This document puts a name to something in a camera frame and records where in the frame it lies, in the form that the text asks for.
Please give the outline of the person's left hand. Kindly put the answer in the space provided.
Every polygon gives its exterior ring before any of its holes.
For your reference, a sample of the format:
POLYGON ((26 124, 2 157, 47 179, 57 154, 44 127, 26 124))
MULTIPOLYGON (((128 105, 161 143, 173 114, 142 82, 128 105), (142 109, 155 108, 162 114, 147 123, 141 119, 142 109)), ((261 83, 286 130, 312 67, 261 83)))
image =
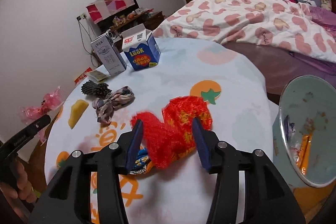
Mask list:
POLYGON ((34 203, 37 200, 37 196, 33 191, 33 186, 28 180, 25 167, 20 161, 14 160, 11 163, 11 168, 14 169, 14 182, 17 189, 14 189, 11 185, 1 181, 1 191, 8 201, 14 201, 20 199, 28 203, 34 203))

